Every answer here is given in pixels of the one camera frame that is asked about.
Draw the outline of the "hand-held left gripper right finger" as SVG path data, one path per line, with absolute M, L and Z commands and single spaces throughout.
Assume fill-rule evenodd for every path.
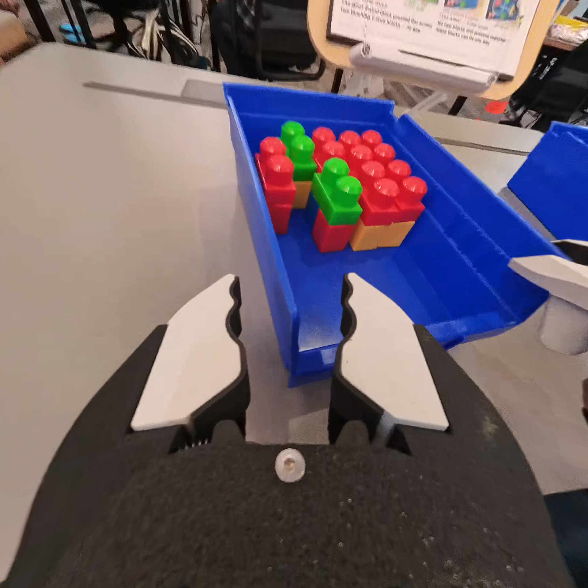
M 391 298 L 356 273 L 343 277 L 340 342 L 327 431 L 334 445 L 350 422 L 389 446 L 400 426 L 448 432 L 449 419 L 417 335 Z

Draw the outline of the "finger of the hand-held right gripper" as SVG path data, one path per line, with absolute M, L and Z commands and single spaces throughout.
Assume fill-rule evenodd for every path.
M 587 306 L 587 266 L 551 254 L 512 258 L 508 266 L 551 296 Z
M 551 241 L 571 261 L 587 264 L 587 241 L 578 239 L 555 239 Z

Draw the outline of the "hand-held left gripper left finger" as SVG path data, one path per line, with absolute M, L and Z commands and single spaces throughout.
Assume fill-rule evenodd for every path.
M 211 432 L 221 420 L 245 424 L 251 393 L 240 307 L 239 277 L 228 274 L 173 315 L 131 419 L 133 432 L 177 425 Z

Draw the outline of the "blue plastic bin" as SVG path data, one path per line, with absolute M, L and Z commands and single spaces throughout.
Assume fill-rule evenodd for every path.
M 507 187 L 555 238 L 587 241 L 587 127 L 553 122 Z
M 499 334 L 547 299 L 511 258 L 561 251 L 392 102 L 224 83 L 239 194 L 258 258 L 289 386 L 328 378 L 340 330 L 343 276 L 356 273 L 394 300 L 445 348 Z M 285 121 L 306 131 L 377 130 L 428 185 L 425 210 L 401 246 L 320 253 L 303 210 L 288 232 L 272 225 L 254 155 Z

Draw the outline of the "green toy block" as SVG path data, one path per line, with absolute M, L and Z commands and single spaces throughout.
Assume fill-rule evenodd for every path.
M 355 225 L 362 214 L 363 186 L 341 158 L 327 159 L 313 175 L 311 192 L 330 226 Z

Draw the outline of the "green two-stud block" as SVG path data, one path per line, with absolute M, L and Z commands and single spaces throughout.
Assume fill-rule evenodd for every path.
M 281 127 L 281 141 L 286 146 L 286 156 L 294 166 L 294 182 L 311 181 L 317 170 L 314 160 L 315 143 L 306 135 L 297 121 L 286 121 Z

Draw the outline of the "grey desk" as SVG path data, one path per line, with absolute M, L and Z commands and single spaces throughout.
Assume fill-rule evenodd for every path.
M 240 277 L 247 439 L 327 440 L 288 388 L 236 184 L 229 76 L 38 45 L 1 68 L 1 580 L 77 416 L 152 329 Z

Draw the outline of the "person's dark trousers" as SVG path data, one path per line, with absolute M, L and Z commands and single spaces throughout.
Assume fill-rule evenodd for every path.
M 569 575 L 576 587 L 587 587 L 587 489 L 544 499 Z

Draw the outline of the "printed instruction sheet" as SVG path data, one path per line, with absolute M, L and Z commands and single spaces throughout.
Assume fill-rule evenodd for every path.
M 511 80 L 539 1 L 331 1 L 327 38 L 364 59 L 401 54 Z

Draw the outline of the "white instruction stand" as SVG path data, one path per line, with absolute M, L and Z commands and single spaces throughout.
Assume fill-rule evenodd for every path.
M 485 92 L 474 93 L 472 90 L 451 86 L 444 89 L 450 95 L 467 98 L 500 100 L 511 96 L 525 82 L 533 70 L 541 48 L 548 35 L 552 22 L 560 14 L 559 9 L 565 1 L 540 1 L 534 13 L 525 45 L 522 50 L 514 77 L 507 81 L 497 81 Z M 307 29 L 318 56 L 336 70 L 352 70 L 350 47 L 344 43 L 327 39 L 330 1 L 309 1 L 307 4 Z

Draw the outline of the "black white striped bag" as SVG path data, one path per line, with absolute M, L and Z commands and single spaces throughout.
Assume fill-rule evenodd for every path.
M 145 12 L 139 22 L 129 36 L 130 54 L 152 62 L 209 68 L 201 51 L 201 35 L 195 36 L 203 17 L 194 12 L 193 1 L 160 1 L 158 8 Z

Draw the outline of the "black office chair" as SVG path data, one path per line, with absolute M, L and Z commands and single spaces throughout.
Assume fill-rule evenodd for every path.
M 307 27 L 308 1 L 209 1 L 213 57 L 228 75 L 316 81 L 326 70 Z

